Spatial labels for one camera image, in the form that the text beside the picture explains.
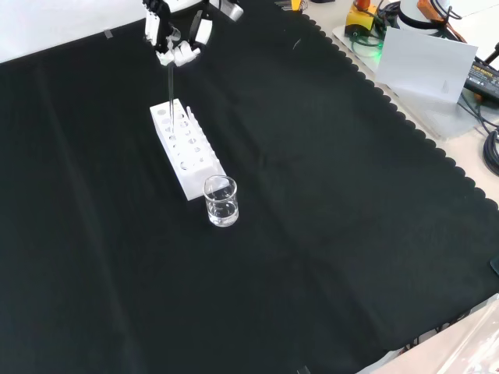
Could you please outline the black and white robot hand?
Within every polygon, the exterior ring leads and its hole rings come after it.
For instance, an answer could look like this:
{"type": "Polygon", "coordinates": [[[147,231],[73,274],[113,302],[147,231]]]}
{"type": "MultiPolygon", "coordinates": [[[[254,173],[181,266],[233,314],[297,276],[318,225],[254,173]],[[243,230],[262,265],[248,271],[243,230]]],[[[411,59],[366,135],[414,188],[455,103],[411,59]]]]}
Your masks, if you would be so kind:
{"type": "Polygon", "coordinates": [[[195,60],[213,30],[213,11],[237,21],[243,9],[237,1],[144,1],[145,40],[163,66],[195,60]]]}

